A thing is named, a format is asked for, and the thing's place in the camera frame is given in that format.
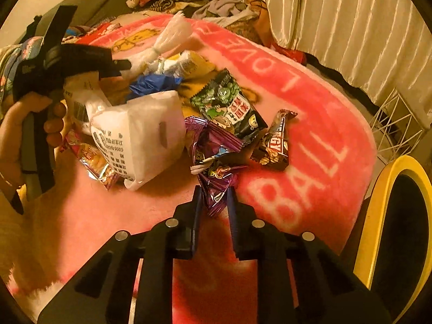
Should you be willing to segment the person's left hand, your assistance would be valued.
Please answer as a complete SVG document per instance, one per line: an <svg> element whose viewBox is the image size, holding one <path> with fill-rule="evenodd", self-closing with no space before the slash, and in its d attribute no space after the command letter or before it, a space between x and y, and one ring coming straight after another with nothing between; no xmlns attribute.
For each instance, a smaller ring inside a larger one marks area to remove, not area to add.
<svg viewBox="0 0 432 324"><path fill-rule="evenodd" d="M24 119L31 112L40 113L52 103L53 100L49 97L29 92L7 111L1 123L1 191L5 195L14 195L24 184L20 161ZM66 112L66 107L57 102L53 106L53 118L48 119L43 125L47 135L46 141L54 148L63 141L63 118Z"/></svg>

